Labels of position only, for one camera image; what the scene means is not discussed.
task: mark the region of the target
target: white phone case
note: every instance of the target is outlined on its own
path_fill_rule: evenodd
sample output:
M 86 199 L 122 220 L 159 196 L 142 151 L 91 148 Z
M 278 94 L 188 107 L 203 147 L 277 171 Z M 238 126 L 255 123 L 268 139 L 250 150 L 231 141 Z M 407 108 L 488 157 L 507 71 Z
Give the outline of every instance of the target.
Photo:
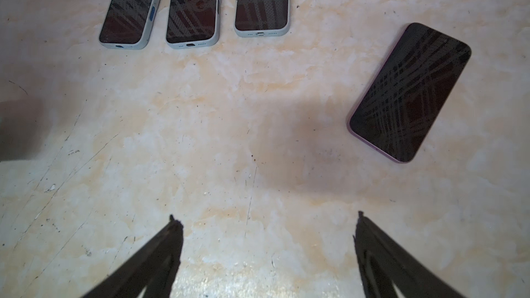
M 282 29 L 269 29 L 269 30 L 239 30 L 235 27 L 235 16 L 234 16 L 234 31 L 239 37 L 264 37 L 264 36 L 283 36 L 289 31 L 291 25 L 291 0 L 288 0 L 287 4 L 287 24 Z
M 109 49 L 127 49 L 127 50 L 141 50 L 143 49 L 147 43 L 149 42 L 149 37 L 151 36 L 151 30 L 153 29 L 153 22 L 155 21 L 156 17 L 156 11 L 158 10 L 158 4 L 160 3 L 160 0 L 152 0 L 151 6 L 149 6 L 149 14 L 147 15 L 147 19 L 144 24 L 144 32 L 142 33 L 142 37 L 140 40 L 135 44 L 120 44 L 120 43 L 102 43 L 100 41 L 100 44 L 109 48 Z M 151 17 L 151 10 L 154 9 L 153 16 Z
M 168 43 L 169 47 L 171 47 L 172 49 L 176 49 L 176 50 L 188 49 L 188 48 L 193 49 L 195 47 L 214 45 L 219 40 L 219 28 L 220 28 L 219 21 L 221 19 L 220 11 L 221 11 L 221 0 L 217 0 L 216 8 L 215 8 L 215 30 L 214 30 L 214 35 L 211 38 L 206 39 L 204 41 L 182 42 L 182 43 L 170 43 L 168 42 L 168 39 L 166 38 L 166 43 Z

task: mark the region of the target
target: marble countertop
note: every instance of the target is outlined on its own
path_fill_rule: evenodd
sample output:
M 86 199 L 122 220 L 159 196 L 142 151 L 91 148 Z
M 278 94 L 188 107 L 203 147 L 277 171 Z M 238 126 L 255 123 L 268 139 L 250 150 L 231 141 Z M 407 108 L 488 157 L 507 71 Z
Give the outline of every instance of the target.
M 25 132 L 0 159 L 3 297 L 81 295 L 169 214 L 173 297 L 363 297 L 359 210 L 466 296 L 530 292 L 530 0 L 291 0 L 267 38 L 222 0 L 219 42 L 186 50 L 161 0 L 138 51 L 98 43 L 109 1 L 0 0 L 0 127 Z M 397 164 L 346 119 L 412 22 L 473 55 Z

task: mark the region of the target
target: phone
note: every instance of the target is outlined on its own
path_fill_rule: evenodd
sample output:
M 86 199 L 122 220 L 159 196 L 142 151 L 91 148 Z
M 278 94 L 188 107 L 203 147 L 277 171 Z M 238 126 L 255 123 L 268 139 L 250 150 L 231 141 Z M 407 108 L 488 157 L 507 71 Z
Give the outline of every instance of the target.
M 166 41 L 174 49 L 211 46 L 219 40 L 221 0 L 171 0 Z
M 471 57 L 467 44 L 412 23 L 349 121 L 350 132 L 410 162 Z
M 111 0 L 100 43 L 110 49 L 140 50 L 147 45 L 160 0 Z
M 235 33 L 240 37 L 285 35 L 289 13 L 289 0 L 237 0 Z

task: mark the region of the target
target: marble table surface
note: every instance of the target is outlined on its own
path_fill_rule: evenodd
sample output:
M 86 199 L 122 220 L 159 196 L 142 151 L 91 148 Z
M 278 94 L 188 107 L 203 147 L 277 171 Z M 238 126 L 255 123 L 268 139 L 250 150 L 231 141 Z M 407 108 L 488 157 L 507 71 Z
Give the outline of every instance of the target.
M 222 0 L 219 42 L 185 50 L 161 0 L 137 51 L 98 43 L 109 1 L 0 0 L 18 147 L 0 159 L 1 296 L 80 296 L 173 214 L 173 297 L 363 297 L 359 210 L 466 296 L 530 292 L 530 0 L 291 0 L 268 38 L 236 36 Z M 473 55 L 397 164 L 346 119 L 412 22 Z

